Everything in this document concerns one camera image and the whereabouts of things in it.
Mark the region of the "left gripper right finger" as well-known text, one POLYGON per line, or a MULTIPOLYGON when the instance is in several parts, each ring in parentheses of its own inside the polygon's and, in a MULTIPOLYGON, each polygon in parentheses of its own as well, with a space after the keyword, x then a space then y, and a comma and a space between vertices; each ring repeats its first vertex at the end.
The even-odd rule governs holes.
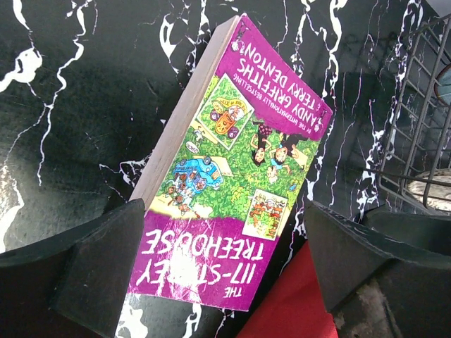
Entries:
POLYGON ((304 212, 326 310, 340 337, 450 336, 450 218, 375 208, 356 223, 304 212))

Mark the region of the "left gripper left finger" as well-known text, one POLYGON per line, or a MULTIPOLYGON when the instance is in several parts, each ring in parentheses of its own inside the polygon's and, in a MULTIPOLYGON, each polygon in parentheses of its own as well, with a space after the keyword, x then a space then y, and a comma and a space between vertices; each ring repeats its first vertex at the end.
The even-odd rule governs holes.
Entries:
POLYGON ((114 337, 144 202, 1 254, 2 337, 114 337))

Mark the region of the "red student backpack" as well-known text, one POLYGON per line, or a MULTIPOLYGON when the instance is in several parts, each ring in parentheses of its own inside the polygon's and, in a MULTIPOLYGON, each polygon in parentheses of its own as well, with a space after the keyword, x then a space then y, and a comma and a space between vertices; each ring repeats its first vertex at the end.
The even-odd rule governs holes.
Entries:
POLYGON ((333 316, 325 309, 309 244, 284 269, 239 338, 337 337, 333 316))

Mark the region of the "purple treehouse book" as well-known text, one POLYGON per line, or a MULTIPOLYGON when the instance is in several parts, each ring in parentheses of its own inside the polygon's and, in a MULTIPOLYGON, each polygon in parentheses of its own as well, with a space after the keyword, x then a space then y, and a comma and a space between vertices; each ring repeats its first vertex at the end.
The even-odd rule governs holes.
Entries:
POLYGON ((248 15, 220 24, 132 193, 128 292, 248 311, 332 114, 248 15))

